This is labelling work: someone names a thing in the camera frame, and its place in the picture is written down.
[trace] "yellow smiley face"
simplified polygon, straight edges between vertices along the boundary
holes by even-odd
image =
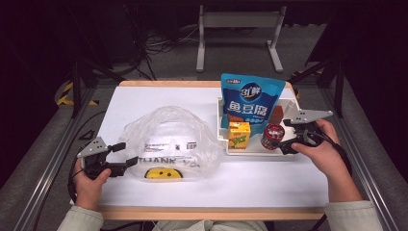
[[[144,174],[144,178],[147,179],[177,179],[183,178],[181,172],[174,168],[168,167],[155,167],[149,169],[146,174]]]

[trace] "wooden table edge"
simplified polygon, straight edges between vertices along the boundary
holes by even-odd
[[[300,220],[320,219],[323,208],[152,208],[104,206],[104,219],[121,220]]]
[[[220,88],[220,81],[139,81],[127,80],[119,84],[120,87],[175,87],[175,88]],[[289,82],[286,82],[285,88],[293,89]]]

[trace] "can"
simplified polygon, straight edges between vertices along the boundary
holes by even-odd
[[[261,144],[264,148],[273,150],[278,147],[283,137],[285,137],[285,129],[279,124],[269,123],[262,135]]]

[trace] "small carton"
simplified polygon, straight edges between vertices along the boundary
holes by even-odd
[[[228,148],[246,149],[250,134],[249,122],[229,122]]]

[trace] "person's hand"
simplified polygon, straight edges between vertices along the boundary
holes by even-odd
[[[319,119],[316,123],[323,133],[339,144],[340,141],[333,124],[324,119]],[[324,141],[317,147],[292,143],[292,148],[309,157],[315,166],[326,175],[330,202],[347,202],[363,199],[342,157],[331,143]]]
[[[316,123],[321,131],[330,137],[333,142],[340,144],[333,124],[324,119],[318,119]],[[324,141],[317,147],[293,143],[292,148],[309,157],[315,166],[328,177],[336,174],[346,174],[347,172],[347,168],[339,152],[327,141]]]
[[[107,168],[95,180],[92,180],[82,171],[81,160],[78,159],[75,164],[75,172],[79,172],[74,177],[75,190],[77,192],[75,205],[96,211],[102,193],[102,185],[108,180],[112,171]]]

